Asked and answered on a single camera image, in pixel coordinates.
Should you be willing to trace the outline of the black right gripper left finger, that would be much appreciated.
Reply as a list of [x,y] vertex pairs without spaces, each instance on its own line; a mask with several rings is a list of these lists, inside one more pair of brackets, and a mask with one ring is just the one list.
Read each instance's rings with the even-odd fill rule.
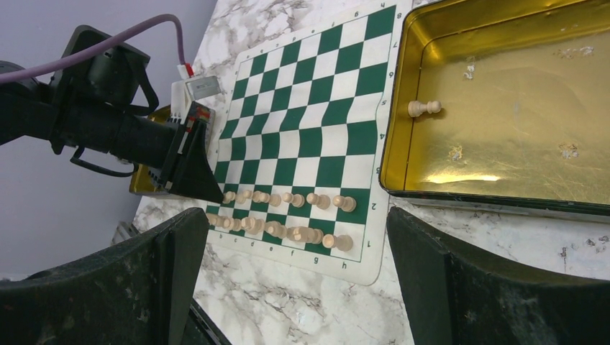
[[101,251],[1,283],[3,344],[180,344],[206,237],[186,211]]

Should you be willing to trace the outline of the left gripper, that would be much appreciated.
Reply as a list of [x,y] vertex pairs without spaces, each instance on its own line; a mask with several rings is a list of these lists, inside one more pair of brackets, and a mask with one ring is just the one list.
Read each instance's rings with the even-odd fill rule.
[[186,114],[174,112],[166,124],[176,131],[159,175],[167,193],[221,203],[224,194],[214,177],[206,151],[206,132],[214,111],[192,101]]

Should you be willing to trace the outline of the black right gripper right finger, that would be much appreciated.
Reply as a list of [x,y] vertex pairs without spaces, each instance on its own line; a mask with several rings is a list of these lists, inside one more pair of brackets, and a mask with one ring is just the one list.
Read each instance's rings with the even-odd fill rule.
[[609,282],[527,266],[402,208],[388,243],[416,344],[607,344]]

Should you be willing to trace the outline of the fourteenth light chess pawn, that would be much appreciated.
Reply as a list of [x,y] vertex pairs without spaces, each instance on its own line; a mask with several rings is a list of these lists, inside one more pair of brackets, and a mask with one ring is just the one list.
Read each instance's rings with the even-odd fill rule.
[[236,196],[237,196],[237,194],[236,194],[235,192],[233,192],[233,191],[228,191],[228,192],[226,192],[226,193],[224,194],[224,197],[223,197],[223,201],[222,201],[222,202],[223,202],[224,204],[231,203],[232,201],[234,201],[234,200],[235,200]]

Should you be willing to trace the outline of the thirteenth light chess pawn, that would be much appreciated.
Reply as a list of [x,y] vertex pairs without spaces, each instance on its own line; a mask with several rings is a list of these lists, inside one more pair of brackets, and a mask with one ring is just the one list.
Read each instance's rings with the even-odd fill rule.
[[238,193],[235,197],[235,203],[243,204],[247,200],[247,194],[245,192]]

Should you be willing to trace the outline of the eleventh light chess piece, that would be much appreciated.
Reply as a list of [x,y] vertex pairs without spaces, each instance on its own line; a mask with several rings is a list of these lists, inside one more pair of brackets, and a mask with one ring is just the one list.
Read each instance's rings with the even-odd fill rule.
[[216,220],[216,227],[230,230],[232,228],[233,218],[220,216]]

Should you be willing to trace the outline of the twelfth light chess pawn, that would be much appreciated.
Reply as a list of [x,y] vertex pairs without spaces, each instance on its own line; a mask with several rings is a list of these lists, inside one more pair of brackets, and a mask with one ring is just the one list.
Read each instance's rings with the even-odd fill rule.
[[261,192],[259,190],[245,190],[242,194],[246,199],[251,200],[253,203],[260,202]]

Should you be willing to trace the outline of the gold tin with light pieces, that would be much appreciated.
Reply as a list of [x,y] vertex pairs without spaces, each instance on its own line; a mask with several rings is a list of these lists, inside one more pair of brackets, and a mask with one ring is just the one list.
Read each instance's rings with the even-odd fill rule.
[[409,10],[378,181],[421,206],[608,221],[609,3]]

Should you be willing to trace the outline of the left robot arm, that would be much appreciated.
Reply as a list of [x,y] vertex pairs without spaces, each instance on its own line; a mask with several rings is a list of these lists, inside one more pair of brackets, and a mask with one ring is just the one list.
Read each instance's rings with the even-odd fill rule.
[[161,193],[220,203],[223,193],[206,156],[211,109],[194,95],[202,79],[185,66],[160,108],[148,78],[148,55],[88,25],[75,29],[66,58],[49,83],[1,63],[1,143],[20,137],[48,141],[55,154],[74,149],[71,162],[95,173],[130,178]]

